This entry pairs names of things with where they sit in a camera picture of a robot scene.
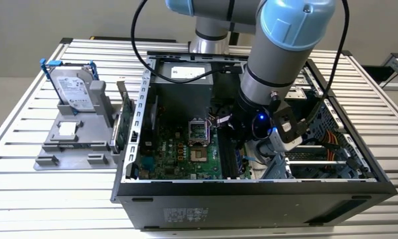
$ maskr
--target power supply label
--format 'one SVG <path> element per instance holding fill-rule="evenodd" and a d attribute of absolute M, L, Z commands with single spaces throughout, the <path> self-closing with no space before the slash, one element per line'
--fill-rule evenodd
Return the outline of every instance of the power supply label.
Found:
<path fill-rule="evenodd" d="M 174 78 L 174 79 L 193 78 L 204 73 L 205 73 L 204 67 L 174 66 L 172 68 L 172 78 Z"/>

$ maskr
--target hard drive label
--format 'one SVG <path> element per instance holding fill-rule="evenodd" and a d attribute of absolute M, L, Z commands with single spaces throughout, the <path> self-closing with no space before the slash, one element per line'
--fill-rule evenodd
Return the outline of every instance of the hard drive label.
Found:
<path fill-rule="evenodd" d="M 77 77 L 57 77 L 60 89 L 69 105 L 78 111 L 94 110 L 84 81 Z"/>

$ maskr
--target aluminum workbench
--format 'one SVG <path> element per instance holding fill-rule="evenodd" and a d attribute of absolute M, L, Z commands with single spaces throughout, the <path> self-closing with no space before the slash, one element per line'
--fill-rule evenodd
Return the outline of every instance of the aluminum workbench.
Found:
<path fill-rule="evenodd" d="M 188 51 L 180 43 L 138 42 L 148 50 Z M 232 47 L 246 55 L 249 47 Z M 314 50 L 312 58 L 329 78 L 336 52 Z M 50 60 L 94 60 L 106 94 L 120 101 L 113 83 L 124 79 L 136 99 L 142 75 L 128 42 L 73 40 Z M 342 55 L 333 90 L 352 122 L 398 189 L 398 108 L 361 68 Z M 124 209 L 109 201 L 116 170 L 34 171 L 33 163 L 53 120 L 57 95 L 40 73 L 0 128 L 0 238 L 365 238 L 398 239 L 398 195 L 336 227 L 140 232 Z"/>

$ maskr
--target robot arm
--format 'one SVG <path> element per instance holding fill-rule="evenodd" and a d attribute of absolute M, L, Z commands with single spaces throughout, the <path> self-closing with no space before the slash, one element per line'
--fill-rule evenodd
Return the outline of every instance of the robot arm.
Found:
<path fill-rule="evenodd" d="M 229 54 L 228 28 L 222 21 L 197 17 L 196 37 L 189 44 L 190 53 L 201 54 Z"/>
<path fill-rule="evenodd" d="M 301 143 L 308 126 L 296 121 L 284 98 L 324 37 L 336 9 L 334 0 L 166 0 L 166 4 L 182 14 L 256 25 L 229 121 L 241 145 L 252 137 L 257 138 L 250 125 L 258 115 L 266 114 L 274 125 L 264 126 L 264 129 L 269 127 L 261 130 L 264 136 L 270 132 L 278 151 L 289 151 Z"/>

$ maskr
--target motherboard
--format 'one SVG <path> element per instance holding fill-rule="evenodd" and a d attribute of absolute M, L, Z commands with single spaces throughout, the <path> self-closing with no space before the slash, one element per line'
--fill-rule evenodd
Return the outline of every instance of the motherboard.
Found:
<path fill-rule="evenodd" d="M 158 128 L 157 148 L 152 156 L 142 156 L 140 178 L 153 180 L 170 179 L 224 179 L 216 127 L 205 128 L 192 123 L 189 130 L 182 126 Z M 194 143 L 193 137 L 208 144 Z M 249 165 L 240 166 L 241 179 L 250 178 Z"/>

